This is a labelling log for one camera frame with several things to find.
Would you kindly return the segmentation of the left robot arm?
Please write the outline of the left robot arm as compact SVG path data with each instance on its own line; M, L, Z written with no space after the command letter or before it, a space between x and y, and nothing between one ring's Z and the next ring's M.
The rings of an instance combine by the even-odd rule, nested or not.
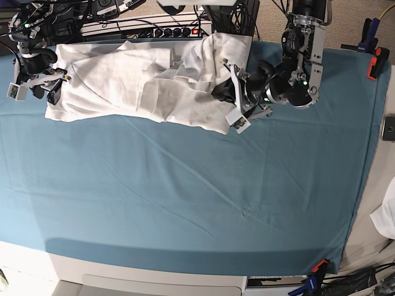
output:
M305 109L318 101L322 80L325 27L332 21L331 1L281 1L287 19L281 37L282 60L274 67L258 60L255 73L223 60L231 76L217 85L213 97L233 104L230 125L245 123L272 113L272 104Z

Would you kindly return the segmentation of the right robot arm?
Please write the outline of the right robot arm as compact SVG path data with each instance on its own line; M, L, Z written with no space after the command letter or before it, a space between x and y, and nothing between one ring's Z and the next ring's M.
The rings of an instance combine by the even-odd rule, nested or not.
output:
M65 69L55 67L58 56L48 48L50 30L46 27L59 14L54 4L47 1L28 3L9 21L7 36L17 49L9 48L15 59L8 98L22 102L31 91L38 99L46 97L51 105L59 102L62 84L68 83L71 77Z

